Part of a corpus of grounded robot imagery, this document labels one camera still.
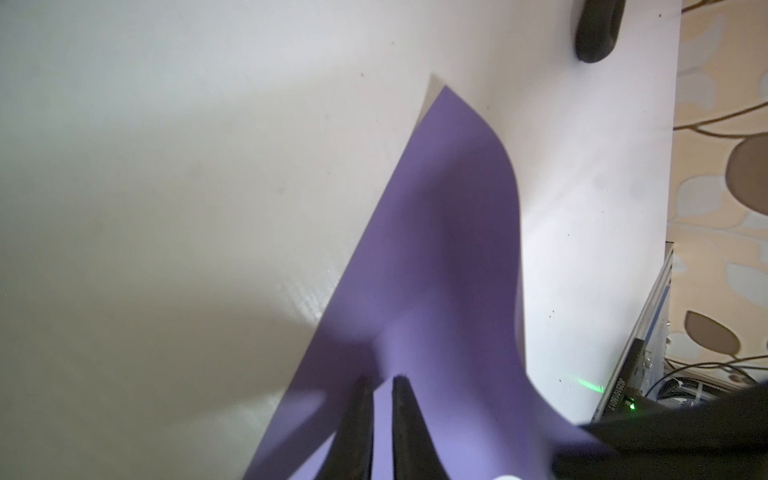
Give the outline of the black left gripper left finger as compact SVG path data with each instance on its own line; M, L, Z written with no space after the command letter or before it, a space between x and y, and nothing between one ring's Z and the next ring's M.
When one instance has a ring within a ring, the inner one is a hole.
M316 480L369 480L374 446L374 390L368 377L355 383L341 423Z

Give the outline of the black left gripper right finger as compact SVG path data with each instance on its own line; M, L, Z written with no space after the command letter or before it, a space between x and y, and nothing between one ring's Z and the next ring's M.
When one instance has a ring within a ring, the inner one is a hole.
M395 480L448 480L410 380L393 379L392 458Z

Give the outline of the purple square paper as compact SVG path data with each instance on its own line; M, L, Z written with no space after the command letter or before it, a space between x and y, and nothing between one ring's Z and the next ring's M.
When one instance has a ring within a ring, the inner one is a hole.
M415 128L246 471L315 479L355 383L374 390L370 479L394 479L393 379L412 385L449 479L549 479L601 443L525 366L520 206L492 128L453 90Z

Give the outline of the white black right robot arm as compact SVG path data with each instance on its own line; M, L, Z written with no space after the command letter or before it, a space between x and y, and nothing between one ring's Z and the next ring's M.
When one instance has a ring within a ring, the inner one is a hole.
M556 479L765 479L767 384L686 409L582 427L597 447L557 452Z

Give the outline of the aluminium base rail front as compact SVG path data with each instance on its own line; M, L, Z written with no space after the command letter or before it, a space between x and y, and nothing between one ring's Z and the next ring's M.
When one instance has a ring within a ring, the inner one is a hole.
M667 241L663 266L604 389L593 423L642 411L641 404L649 401L646 395L664 374L673 252L673 243Z

